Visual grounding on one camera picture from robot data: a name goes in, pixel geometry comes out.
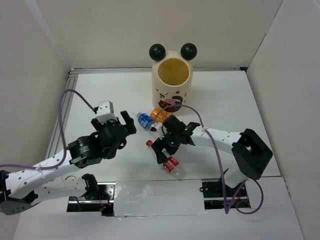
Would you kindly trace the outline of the blue-label clear bottle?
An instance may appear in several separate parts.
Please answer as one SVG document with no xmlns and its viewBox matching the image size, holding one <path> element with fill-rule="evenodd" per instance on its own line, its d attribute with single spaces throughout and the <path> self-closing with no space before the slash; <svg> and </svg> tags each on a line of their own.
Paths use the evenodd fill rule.
<svg viewBox="0 0 320 240">
<path fill-rule="evenodd" d="M 154 131 L 154 120 L 147 115 L 146 113 L 138 112 L 136 114 L 138 123 L 146 130 L 153 132 Z"/>
</svg>

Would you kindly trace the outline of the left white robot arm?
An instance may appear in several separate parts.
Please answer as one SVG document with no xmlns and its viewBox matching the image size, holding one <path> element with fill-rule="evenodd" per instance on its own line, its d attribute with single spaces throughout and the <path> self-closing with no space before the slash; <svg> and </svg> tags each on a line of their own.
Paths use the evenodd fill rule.
<svg viewBox="0 0 320 240">
<path fill-rule="evenodd" d="M 22 213 L 37 204 L 65 196 L 97 197 L 99 187 L 94 175 L 86 173 L 80 178 L 72 175 L 103 159 L 113 159 L 123 149 L 126 138 L 137 132 L 134 120 L 127 111 L 121 111 L 125 123 L 117 117 L 102 121 L 91 120 L 95 132 L 79 137 L 54 156 L 30 169 L 0 172 L 0 211 L 7 215 Z"/>
</svg>

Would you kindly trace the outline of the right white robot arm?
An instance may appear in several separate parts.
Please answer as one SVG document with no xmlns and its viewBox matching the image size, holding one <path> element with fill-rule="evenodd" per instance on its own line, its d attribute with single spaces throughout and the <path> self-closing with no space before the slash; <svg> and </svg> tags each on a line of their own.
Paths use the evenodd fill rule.
<svg viewBox="0 0 320 240">
<path fill-rule="evenodd" d="M 230 132 L 206 128 L 197 122 L 185 124 L 171 115 L 163 123 L 154 123 L 151 131 L 158 134 L 151 145 L 158 164 L 166 163 L 180 145 L 211 147 L 233 155 L 233 162 L 223 170 L 218 184 L 223 196 L 230 196 L 243 181 L 259 180 L 273 157 L 272 150 L 249 128 Z"/>
</svg>

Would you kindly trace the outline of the red-label red-cap bottle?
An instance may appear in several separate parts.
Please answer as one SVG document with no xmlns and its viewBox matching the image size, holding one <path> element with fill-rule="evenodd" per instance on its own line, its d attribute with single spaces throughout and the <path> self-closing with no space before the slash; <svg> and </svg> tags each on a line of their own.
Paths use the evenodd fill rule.
<svg viewBox="0 0 320 240">
<path fill-rule="evenodd" d="M 170 154 L 163 150 L 162 153 L 166 156 L 167 162 L 163 163 L 163 169 L 165 169 L 175 179 L 182 179 L 186 171 L 183 166 Z"/>
</svg>

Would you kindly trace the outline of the orange plastic bottle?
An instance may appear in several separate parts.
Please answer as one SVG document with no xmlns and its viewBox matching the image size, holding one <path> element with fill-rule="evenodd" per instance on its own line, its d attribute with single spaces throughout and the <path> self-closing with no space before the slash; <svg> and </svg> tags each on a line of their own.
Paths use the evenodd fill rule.
<svg viewBox="0 0 320 240">
<path fill-rule="evenodd" d="M 163 123 L 169 117 L 169 114 L 165 110 L 161 111 L 161 109 L 154 108 L 149 116 L 156 123 Z"/>
</svg>

